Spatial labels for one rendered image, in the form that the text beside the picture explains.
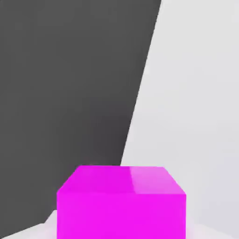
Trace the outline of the small magenta cube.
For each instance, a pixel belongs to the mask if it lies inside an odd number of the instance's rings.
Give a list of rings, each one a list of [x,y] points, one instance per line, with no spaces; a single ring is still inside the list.
[[[79,166],[56,209],[56,239],[186,239],[186,193],[163,167]]]

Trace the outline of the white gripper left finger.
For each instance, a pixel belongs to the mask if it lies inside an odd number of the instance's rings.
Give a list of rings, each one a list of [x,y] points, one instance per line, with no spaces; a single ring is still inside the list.
[[[57,211],[54,210],[45,223],[6,236],[3,239],[56,239]]]

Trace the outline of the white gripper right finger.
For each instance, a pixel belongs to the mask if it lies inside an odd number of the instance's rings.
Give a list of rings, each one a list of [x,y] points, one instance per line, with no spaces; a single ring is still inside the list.
[[[187,224],[186,239],[238,239],[201,224]]]

